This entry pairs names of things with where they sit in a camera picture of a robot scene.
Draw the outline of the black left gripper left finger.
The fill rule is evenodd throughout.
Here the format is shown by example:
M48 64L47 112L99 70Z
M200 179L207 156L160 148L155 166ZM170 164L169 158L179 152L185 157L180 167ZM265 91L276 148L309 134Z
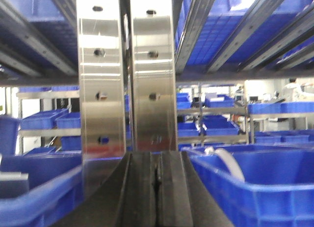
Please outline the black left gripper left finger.
M55 227L154 227L155 165L150 152L128 152L101 187Z

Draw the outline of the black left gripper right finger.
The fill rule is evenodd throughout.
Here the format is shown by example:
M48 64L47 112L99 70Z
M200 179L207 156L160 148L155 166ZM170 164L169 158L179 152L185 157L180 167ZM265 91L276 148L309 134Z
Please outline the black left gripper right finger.
M158 227L232 227L186 153L164 151L158 164Z

